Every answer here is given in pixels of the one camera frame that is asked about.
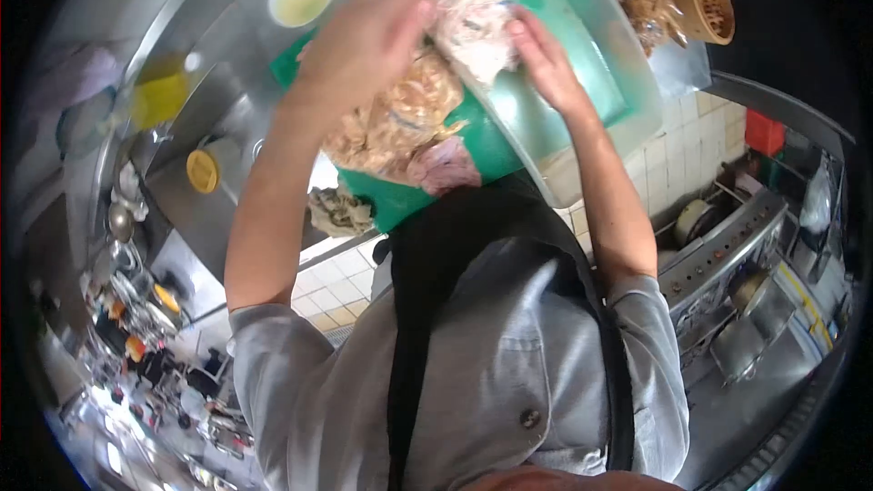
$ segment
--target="black apron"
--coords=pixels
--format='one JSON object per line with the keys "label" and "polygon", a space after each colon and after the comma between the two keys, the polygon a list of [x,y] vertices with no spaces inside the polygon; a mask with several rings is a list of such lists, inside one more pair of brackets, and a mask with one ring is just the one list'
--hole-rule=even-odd
{"label": "black apron", "polygon": [[388,489],[400,491],[416,425],[431,330],[469,264],[497,240],[533,243],[543,261],[560,258],[554,283],[600,329],[609,404],[607,470],[630,470],[634,413],[627,353],[616,319],[603,307],[573,233],[520,171],[482,188],[459,188],[413,214],[388,236],[397,341],[387,394]]}

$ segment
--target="bamboo steamer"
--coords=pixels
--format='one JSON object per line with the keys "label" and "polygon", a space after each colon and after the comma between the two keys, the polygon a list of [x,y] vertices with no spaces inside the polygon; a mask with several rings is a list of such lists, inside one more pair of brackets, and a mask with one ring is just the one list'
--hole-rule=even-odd
{"label": "bamboo steamer", "polygon": [[725,46],[733,40],[736,22],[731,0],[673,0],[682,10],[679,25],[686,35]]}

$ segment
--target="green cutting board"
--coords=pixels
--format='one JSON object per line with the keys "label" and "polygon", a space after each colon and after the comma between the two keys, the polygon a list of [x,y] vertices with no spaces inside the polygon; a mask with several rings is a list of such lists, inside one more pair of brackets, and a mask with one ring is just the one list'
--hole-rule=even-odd
{"label": "green cutting board", "polygon": [[[282,87],[287,89],[297,77],[300,67],[297,56],[314,34],[313,30],[302,36],[270,63],[270,71]],[[464,144],[482,175],[483,184],[524,167],[500,132],[500,128],[491,120],[473,94],[466,89],[464,89],[464,102],[449,114],[445,124],[451,125],[458,120],[470,122],[458,132],[458,135],[464,139]],[[356,170],[339,167],[337,170],[349,191],[373,205],[376,229],[383,233],[391,231],[410,214],[435,201],[420,188],[375,179]]]}

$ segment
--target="green container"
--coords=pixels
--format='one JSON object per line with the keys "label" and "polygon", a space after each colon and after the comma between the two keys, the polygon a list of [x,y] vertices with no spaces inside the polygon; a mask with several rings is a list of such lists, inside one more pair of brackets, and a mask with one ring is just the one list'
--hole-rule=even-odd
{"label": "green container", "polygon": [[[655,77],[617,0],[515,1],[561,41],[619,155],[627,156],[661,127]],[[582,188],[567,128],[524,69],[501,72],[491,88],[456,70],[497,121],[546,201],[558,208],[578,201]]]}

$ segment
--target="gray shirt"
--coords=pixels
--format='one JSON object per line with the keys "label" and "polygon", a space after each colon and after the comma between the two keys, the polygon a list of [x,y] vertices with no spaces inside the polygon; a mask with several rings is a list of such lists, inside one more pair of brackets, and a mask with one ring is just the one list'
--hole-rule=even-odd
{"label": "gray shirt", "polygon": [[[597,325],[549,289],[557,261],[531,267],[518,250],[511,240],[489,245],[438,319],[407,489],[458,489],[525,461],[581,475],[605,468],[608,405]],[[387,487],[393,302],[387,289],[336,351],[285,305],[231,314],[236,393],[272,489]],[[655,279],[638,276],[617,284],[607,306],[617,312],[627,348],[634,468],[671,481],[689,433],[666,301]]]}

